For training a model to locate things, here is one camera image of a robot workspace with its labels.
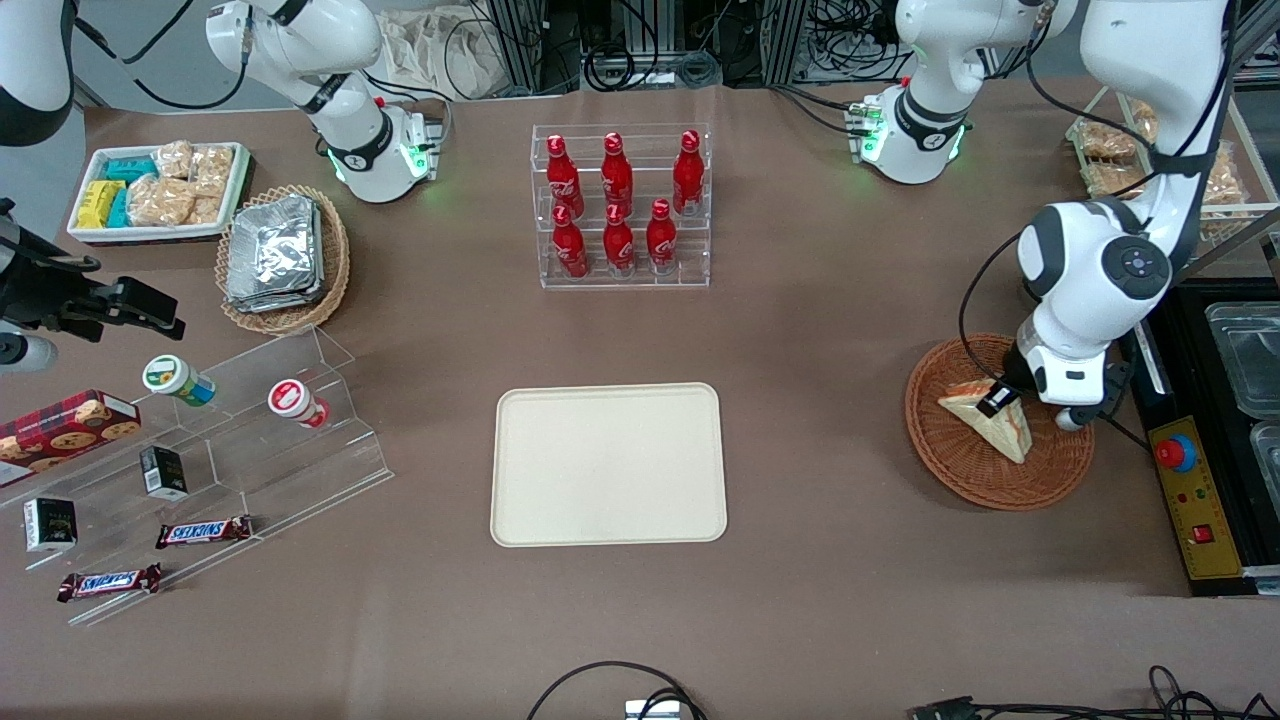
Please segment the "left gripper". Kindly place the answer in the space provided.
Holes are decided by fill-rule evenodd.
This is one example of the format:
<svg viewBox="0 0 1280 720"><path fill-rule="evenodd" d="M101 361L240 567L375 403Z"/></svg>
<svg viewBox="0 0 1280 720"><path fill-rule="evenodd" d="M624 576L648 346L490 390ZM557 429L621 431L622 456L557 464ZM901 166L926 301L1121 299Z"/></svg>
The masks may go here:
<svg viewBox="0 0 1280 720"><path fill-rule="evenodd" d="M1004 355L1004 382L992 382L977 410L996 418L1021 407L1021 395L1056 411L1059 429L1075 432L1092 421L1114 419L1132 378L1132 364L1103 356L1064 360L1041 346L1024 354L1012 345Z"/></svg>

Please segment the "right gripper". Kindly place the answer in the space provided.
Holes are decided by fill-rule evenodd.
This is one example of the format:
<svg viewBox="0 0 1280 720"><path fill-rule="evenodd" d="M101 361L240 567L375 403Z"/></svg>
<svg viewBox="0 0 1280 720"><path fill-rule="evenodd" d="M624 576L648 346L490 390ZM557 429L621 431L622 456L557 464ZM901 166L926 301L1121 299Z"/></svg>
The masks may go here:
<svg viewBox="0 0 1280 720"><path fill-rule="evenodd" d="M134 325L168 338L183 338L178 301L131 277L119 278L108 299L90 275L101 269L91 256L73 258L17 223L12 199L1 201L1 370L44 372L58 360L58 347L37 337L41 328L97 343L106 324Z"/></svg>

